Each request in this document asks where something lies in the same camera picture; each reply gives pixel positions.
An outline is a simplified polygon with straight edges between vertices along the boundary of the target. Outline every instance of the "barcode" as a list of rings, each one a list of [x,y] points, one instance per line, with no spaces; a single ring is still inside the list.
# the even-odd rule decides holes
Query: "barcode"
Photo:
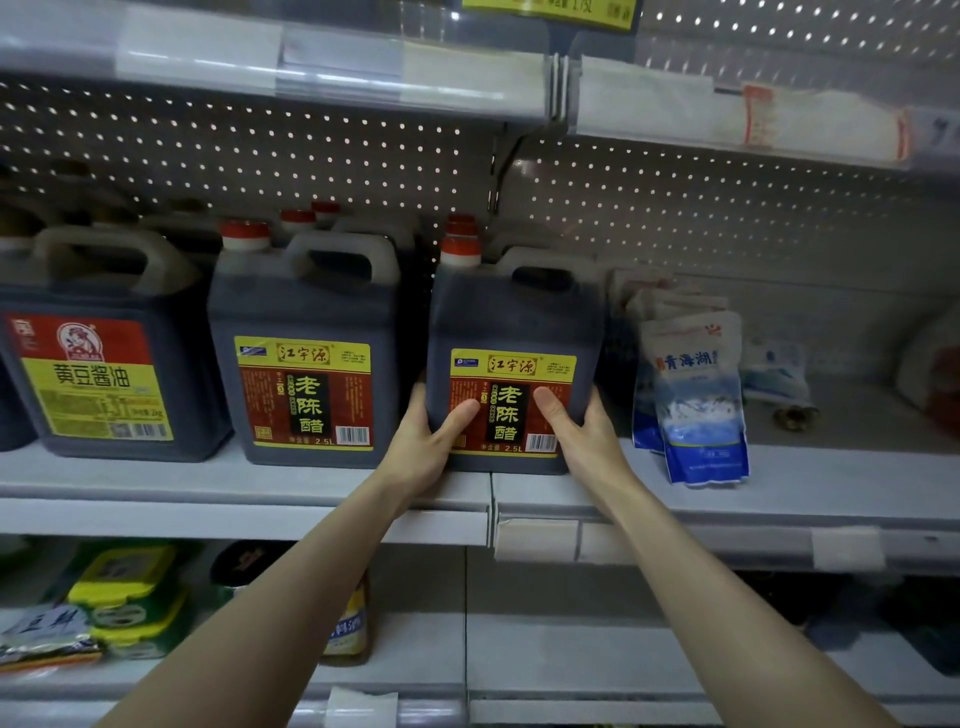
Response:
[[[369,427],[337,427],[337,445],[369,445]]]
[[[110,423],[110,434],[118,440],[166,440],[167,425]]]
[[[626,21],[630,17],[630,8],[617,3],[607,3],[607,17]]]
[[[556,452],[556,435],[527,435],[527,452]]]

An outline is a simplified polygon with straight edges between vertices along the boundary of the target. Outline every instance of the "paper label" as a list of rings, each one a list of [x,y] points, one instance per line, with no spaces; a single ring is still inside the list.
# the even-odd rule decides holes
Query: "paper label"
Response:
[[[454,349],[449,411],[470,399],[480,402],[480,411],[453,451],[557,457],[557,437],[533,401],[533,392],[547,387],[567,406],[576,367],[576,356]]]
[[[636,0],[463,0],[463,7],[547,15],[629,31]]]
[[[55,435],[174,439],[136,321],[9,313],[7,324]]]
[[[351,596],[337,621],[324,655],[359,655],[367,649],[367,599],[361,586]]]
[[[373,449],[370,345],[260,336],[233,342],[255,445]]]

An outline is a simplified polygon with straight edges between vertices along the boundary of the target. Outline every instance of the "white bottle cap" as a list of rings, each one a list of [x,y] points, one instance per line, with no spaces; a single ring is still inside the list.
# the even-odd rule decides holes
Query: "white bottle cap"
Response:
[[[248,220],[227,220],[220,224],[224,250],[232,253],[258,253],[270,248],[270,226]]]

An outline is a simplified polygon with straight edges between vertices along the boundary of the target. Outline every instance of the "perforated metal panel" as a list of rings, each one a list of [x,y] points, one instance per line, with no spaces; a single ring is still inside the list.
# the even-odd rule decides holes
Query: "perforated metal panel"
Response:
[[[939,194],[875,170],[539,138],[499,224],[676,271],[730,296],[749,333],[805,342],[815,371],[882,376],[960,291],[960,206]]]
[[[958,0],[651,0],[642,28],[807,53],[956,68]]]
[[[363,213],[485,213],[496,126],[131,85],[0,80],[0,161],[56,194],[55,158],[89,162],[146,206],[192,196],[271,214],[334,199]]]

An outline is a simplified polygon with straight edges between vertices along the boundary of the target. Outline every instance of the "price tag holder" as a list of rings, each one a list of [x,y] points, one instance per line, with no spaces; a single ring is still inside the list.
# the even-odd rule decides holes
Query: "price tag holder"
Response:
[[[872,525],[811,528],[813,568],[830,573],[866,573],[887,568],[882,531]]]
[[[960,160],[960,111],[913,107],[909,116],[916,154]]]
[[[636,0],[464,0],[463,7],[545,15],[629,31],[634,22]]]

